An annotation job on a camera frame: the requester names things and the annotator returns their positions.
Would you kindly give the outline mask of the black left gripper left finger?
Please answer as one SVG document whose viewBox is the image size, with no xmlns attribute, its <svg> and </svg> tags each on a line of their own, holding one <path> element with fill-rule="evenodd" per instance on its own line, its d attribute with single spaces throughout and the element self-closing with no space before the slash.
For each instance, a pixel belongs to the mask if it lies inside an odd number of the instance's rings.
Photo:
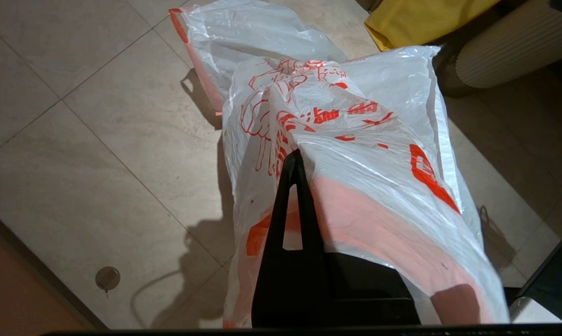
<svg viewBox="0 0 562 336">
<path fill-rule="evenodd" d="M 302 249 L 283 248 L 290 188 L 296 186 Z M 253 296 L 253 327 L 319 327 L 329 287 L 324 245 L 299 150 L 287 156 Z"/>
</svg>

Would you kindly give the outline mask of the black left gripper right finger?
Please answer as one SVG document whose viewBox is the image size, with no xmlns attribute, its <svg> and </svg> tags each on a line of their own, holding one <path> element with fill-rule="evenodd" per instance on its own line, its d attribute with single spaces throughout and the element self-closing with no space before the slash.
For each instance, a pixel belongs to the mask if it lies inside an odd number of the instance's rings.
<svg viewBox="0 0 562 336">
<path fill-rule="evenodd" d="M 420 325 L 413 296 L 393 268 L 351 255 L 328 253 L 327 275 L 327 308 L 332 325 Z"/>
</svg>

